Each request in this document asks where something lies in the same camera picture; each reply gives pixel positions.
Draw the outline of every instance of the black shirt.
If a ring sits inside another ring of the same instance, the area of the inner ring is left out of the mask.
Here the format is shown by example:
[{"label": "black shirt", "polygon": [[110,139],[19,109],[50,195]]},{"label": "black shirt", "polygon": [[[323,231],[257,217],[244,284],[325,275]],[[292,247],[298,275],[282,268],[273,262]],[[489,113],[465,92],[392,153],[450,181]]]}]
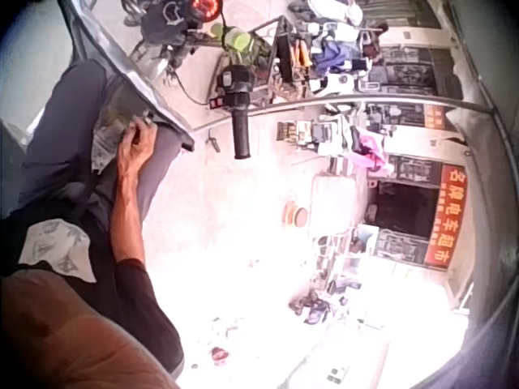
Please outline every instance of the black shirt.
[{"label": "black shirt", "polygon": [[95,282],[75,276],[63,279],[97,312],[133,335],[169,372],[183,361],[180,337],[157,304],[151,280],[138,259],[115,262],[109,234],[87,212],[71,218],[73,205],[66,200],[48,200],[13,212],[2,220],[2,276],[19,269],[53,271],[48,262],[20,264],[28,229],[45,220],[64,220],[83,230],[90,240],[88,257]]}]

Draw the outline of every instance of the gray pants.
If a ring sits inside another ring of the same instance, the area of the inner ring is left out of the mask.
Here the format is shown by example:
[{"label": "gray pants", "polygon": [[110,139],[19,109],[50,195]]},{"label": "gray pants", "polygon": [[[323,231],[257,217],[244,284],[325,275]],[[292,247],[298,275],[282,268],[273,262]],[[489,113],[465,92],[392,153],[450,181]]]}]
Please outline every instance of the gray pants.
[{"label": "gray pants", "polygon": [[[106,84],[105,70],[93,60],[77,62],[63,73],[27,148],[22,164],[20,207],[47,198],[75,201],[79,197],[92,174],[93,128],[105,100]],[[139,173],[137,201],[141,221],[181,146],[171,129],[159,126],[154,152]],[[106,229],[116,185],[117,165],[113,160],[103,170],[87,208]]]}]

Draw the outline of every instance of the white patch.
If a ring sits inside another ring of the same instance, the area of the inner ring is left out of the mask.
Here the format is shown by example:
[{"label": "white patch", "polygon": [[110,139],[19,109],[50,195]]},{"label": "white patch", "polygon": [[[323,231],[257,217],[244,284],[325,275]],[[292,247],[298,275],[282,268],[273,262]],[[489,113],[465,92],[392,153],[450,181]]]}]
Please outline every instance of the white patch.
[{"label": "white patch", "polygon": [[46,220],[27,230],[18,263],[35,265],[46,261],[59,274],[94,283],[89,246],[90,238],[78,226],[62,219]]}]

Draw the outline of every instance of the handlebar grip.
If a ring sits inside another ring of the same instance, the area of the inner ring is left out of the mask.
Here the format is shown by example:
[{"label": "handlebar grip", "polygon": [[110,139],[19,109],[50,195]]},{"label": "handlebar grip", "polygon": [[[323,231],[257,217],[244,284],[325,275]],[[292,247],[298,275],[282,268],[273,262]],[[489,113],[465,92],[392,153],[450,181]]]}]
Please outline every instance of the handlebar grip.
[{"label": "handlebar grip", "polygon": [[249,117],[247,109],[235,109],[232,112],[234,158],[245,160],[251,158],[249,147]]}]

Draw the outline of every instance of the man's arm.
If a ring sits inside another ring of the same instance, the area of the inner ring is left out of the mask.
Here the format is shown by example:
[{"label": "man's arm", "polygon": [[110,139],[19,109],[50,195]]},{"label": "man's arm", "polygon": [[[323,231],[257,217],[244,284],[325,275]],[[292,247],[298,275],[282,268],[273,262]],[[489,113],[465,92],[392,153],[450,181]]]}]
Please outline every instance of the man's arm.
[{"label": "man's arm", "polygon": [[137,184],[140,168],[152,155],[156,137],[157,125],[148,125],[136,118],[128,126],[119,144],[117,194],[110,224],[110,239],[116,262],[138,259],[144,264]]}]

